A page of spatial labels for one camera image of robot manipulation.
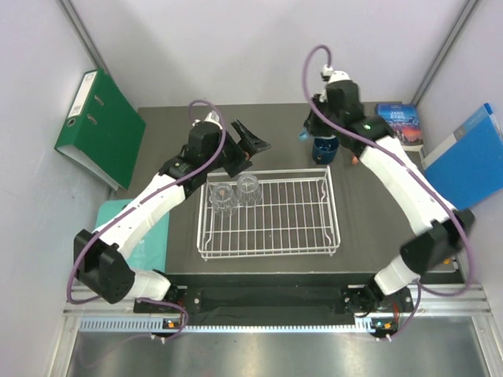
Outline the dark blue mug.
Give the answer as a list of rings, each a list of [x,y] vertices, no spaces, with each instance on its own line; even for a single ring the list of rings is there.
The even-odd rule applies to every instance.
[[[337,137],[330,139],[315,138],[312,147],[312,159],[316,164],[328,165],[336,156],[340,141]]]

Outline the light blue mug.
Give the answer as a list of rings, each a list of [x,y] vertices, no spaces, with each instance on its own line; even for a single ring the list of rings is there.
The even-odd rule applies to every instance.
[[[310,139],[310,134],[308,132],[308,129],[305,126],[300,131],[298,138],[300,141],[307,141]]]

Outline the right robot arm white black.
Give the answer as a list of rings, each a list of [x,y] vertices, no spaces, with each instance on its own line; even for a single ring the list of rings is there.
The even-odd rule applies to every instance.
[[[369,305],[386,310],[395,293],[460,251],[473,257],[468,235],[475,224],[469,210],[458,210],[425,179],[405,153],[393,129],[380,116],[368,117],[358,85],[343,71],[322,74],[324,89],[308,97],[304,123],[317,138],[338,138],[372,171],[405,214],[415,237],[366,284]]]

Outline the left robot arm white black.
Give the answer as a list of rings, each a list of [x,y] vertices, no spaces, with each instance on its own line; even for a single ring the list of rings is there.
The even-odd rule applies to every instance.
[[[181,151],[166,161],[147,187],[112,220],[74,239],[72,278],[110,304],[125,298],[147,298],[159,310],[172,310],[178,292],[160,272],[133,269],[127,262],[140,240],[166,214],[184,203],[214,170],[230,177],[252,166],[252,156],[270,148],[240,121],[232,123],[235,141],[217,120],[193,124]]]

